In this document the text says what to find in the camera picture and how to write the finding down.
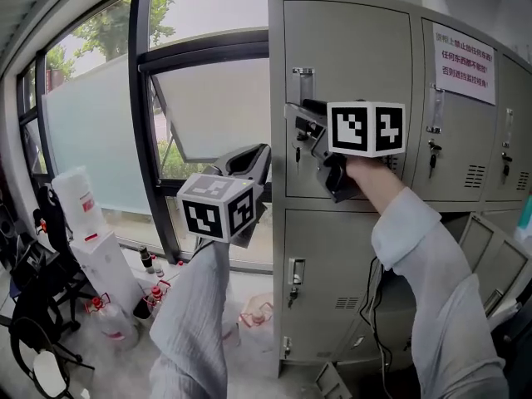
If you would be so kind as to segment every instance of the paper sign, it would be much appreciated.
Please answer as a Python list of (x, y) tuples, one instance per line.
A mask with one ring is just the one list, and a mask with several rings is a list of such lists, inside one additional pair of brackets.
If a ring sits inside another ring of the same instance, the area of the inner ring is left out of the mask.
[(433, 23), (436, 87), (495, 104), (493, 47)]

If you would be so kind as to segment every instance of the frosted glass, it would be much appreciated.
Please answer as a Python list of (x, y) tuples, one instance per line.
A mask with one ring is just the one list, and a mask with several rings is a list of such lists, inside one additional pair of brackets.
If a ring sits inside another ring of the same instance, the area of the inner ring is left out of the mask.
[(127, 55), (52, 90), (44, 106), (58, 171), (84, 165), (102, 208), (151, 214), (131, 121)]
[(193, 66), (156, 78), (184, 160), (270, 144), (269, 59)]

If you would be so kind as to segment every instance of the glass pane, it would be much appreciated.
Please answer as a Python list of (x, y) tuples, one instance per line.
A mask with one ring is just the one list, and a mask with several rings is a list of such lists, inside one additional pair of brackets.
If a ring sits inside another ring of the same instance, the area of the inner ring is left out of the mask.
[(37, 120), (30, 121), (24, 126), (24, 148), (32, 173), (47, 173), (47, 166), (41, 152), (41, 137)]
[(131, 120), (128, 17), (129, 0), (120, 0), (60, 43), (64, 51), (60, 48), (59, 54), (75, 59), (67, 64), (70, 68), (63, 64), (58, 76), (48, 71), (52, 87), (43, 97), (43, 106), (59, 173), (84, 165), (116, 235), (160, 247)]
[(150, 47), (213, 32), (267, 26), (268, 0), (151, 0)]
[(185, 162), (211, 162), (243, 146), (270, 144), (268, 59), (163, 72), (154, 84), (171, 121), (156, 124), (157, 140), (174, 133)]
[(35, 106), (35, 62), (32, 62), (29, 70), (22, 79), (22, 89), (24, 94), (24, 110), (28, 112)]
[(192, 173), (201, 173), (206, 164), (185, 163), (177, 147), (173, 128), (151, 83), (152, 114), (155, 127), (155, 140), (159, 155), (159, 176), (161, 179), (188, 179)]
[[(168, 208), (170, 210), (170, 216), (172, 218), (172, 224), (174, 225), (175, 235), (180, 243), (180, 247), (183, 251), (193, 253), (195, 249), (196, 236), (188, 234), (184, 228), (182, 216), (177, 205), (177, 199), (168, 197), (166, 198)], [(232, 245), (229, 248), (229, 258), (231, 260), (241, 260), (245, 262), (266, 263), (271, 264), (273, 262), (273, 223), (272, 223), (272, 205), (266, 205), (266, 211), (264, 211), (260, 218), (249, 246), (246, 249)]]
[(127, 53), (130, 5), (111, 4), (48, 51), (47, 92)]

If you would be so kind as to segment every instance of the red cap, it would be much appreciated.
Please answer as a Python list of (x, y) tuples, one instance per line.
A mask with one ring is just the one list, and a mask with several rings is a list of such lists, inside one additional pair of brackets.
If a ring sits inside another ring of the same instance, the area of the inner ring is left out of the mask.
[(101, 305), (101, 298), (94, 297), (91, 301), (92, 301), (92, 304), (94, 304), (95, 308), (97, 309), (103, 308), (103, 306)]
[(161, 298), (163, 297), (163, 293), (160, 291), (160, 288), (156, 285), (154, 287), (151, 287), (151, 294), (154, 298)]

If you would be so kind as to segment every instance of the cable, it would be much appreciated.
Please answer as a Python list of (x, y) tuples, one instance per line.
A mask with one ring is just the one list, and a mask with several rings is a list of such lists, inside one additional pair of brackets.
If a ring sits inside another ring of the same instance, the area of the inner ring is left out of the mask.
[(369, 272), (367, 274), (367, 284), (366, 284), (366, 302), (364, 303), (364, 305), (358, 311), (358, 314), (366, 322), (367, 325), (370, 325), (370, 323), (366, 319), (366, 317), (364, 317), (363, 312), (364, 312), (364, 310), (366, 309), (366, 307), (368, 305), (368, 301), (369, 301), (369, 286), (370, 286), (370, 283), (372, 282), (373, 264), (375, 263), (376, 260), (377, 260), (377, 256), (375, 256), (373, 258), (371, 264), (369, 265)]
[(200, 245), (200, 247), (194, 251), (194, 254), (192, 254), (192, 257), (190, 258), (190, 260), (192, 260), (196, 256), (196, 254), (199, 253), (202, 249), (206, 249), (207, 247), (209, 247), (213, 242), (214, 242), (213, 240), (210, 240), (206, 242), (205, 244)]
[(376, 318), (375, 318), (375, 298), (377, 297), (377, 290), (378, 290), (379, 284), (381, 283), (382, 274), (383, 274), (383, 271), (382, 271), (382, 265), (381, 265), (381, 271), (380, 271), (380, 274), (379, 274), (379, 278), (375, 282), (375, 289), (373, 290), (373, 298), (372, 298), (372, 304), (371, 304), (371, 306), (369, 308), (369, 315), (370, 315), (370, 326), (371, 326), (372, 331), (373, 331), (373, 336), (375, 337), (375, 340), (377, 342), (377, 346), (379, 348), (379, 352), (381, 353), (382, 388), (384, 389), (384, 392), (386, 393), (386, 396), (388, 396), (389, 399), (393, 399), (392, 395), (386, 389), (386, 356), (385, 356), (382, 344), (381, 344), (381, 342), (378, 339), (378, 336), (377, 336), (377, 325), (375, 324), (375, 322), (377, 321)]
[[(382, 279), (383, 274), (384, 274), (384, 267), (381, 265), (381, 279)], [(390, 354), (390, 361), (389, 361), (388, 366), (387, 366), (387, 372), (389, 372), (390, 368), (392, 367), (393, 353), (388, 347), (386, 347), (384, 344), (382, 344), (381, 339), (379, 338), (378, 331), (377, 331), (377, 312), (376, 312), (376, 310), (377, 310), (377, 308), (379, 307), (379, 305), (382, 302), (382, 283), (379, 283), (379, 286), (377, 288), (377, 294), (379, 296), (378, 302), (375, 305), (375, 308), (373, 309), (373, 327), (375, 328), (375, 332), (373, 333), (373, 336), (375, 338), (375, 341), (377, 343), (379, 343), (381, 345), (381, 347), (384, 349), (385, 357), (386, 357), (386, 352), (388, 352)]]

